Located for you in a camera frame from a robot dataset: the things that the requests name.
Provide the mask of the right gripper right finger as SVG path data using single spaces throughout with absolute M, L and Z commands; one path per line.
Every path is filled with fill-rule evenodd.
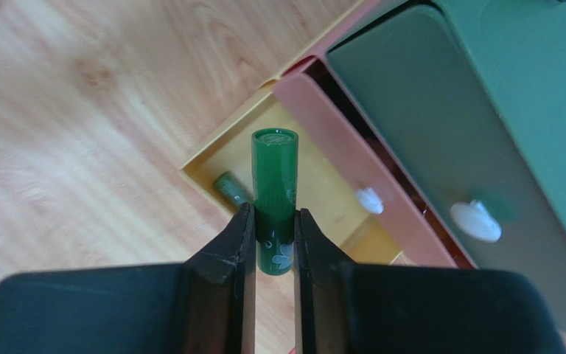
M 539 291 L 509 271 L 355 262 L 295 216 L 297 353 L 564 353 Z

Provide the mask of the yellow bottom drawer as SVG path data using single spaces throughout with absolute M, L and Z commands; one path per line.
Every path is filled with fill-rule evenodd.
M 266 82 L 208 138 L 182 167 L 184 178 L 230 215 L 235 206 L 214 188 L 214 181 L 224 173 L 250 195 L 261 191 L 268 198 L 290 194 L 296 207 L 308 209 L 321 231 L 353 260 L 391 264 L 401 255 L 400 247 L 378 219 L 358 203 L 353 189 L 273 95 L 274 83 L 274 79 Z M 286 173 L 277 167 L 273 172 L 264 171 L 256 180 L 252 136 L 266 128 L 297 133 L 297 168 Z

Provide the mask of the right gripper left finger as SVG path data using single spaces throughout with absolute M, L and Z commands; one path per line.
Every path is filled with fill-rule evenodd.
M 253 353 L 254 208 L 180 263 L 15 274 L 0 353 Z

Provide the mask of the green top drawer unit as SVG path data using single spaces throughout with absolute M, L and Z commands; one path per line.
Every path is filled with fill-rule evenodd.
M 566 1 L 381 4 L 326 64 L 466 256 L 566 332 Z

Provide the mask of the red drawer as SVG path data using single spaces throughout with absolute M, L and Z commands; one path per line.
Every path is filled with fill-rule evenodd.
M 370 214 L 345 243 L 351 256 L 388 263 L 388 243 L 394 242 L 405 264 L 468 268 L 470 261 L 409 185 L 327 62 L 331 46 L 397 5 L 356 3 L 284 66 L 273 93 L 352 188 L 354 204 Z

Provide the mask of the green tube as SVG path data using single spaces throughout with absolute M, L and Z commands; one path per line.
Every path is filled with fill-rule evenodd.
M 220 197 L 234 209 L 239 209 L 245 203 L 253 203 L 251 193 L 240 183 L 231 171 L 220 174 L 212 184 Z
M 257 265 L 270 276 L 293 265 L 298 134 L 265 128 L 251 137 Z

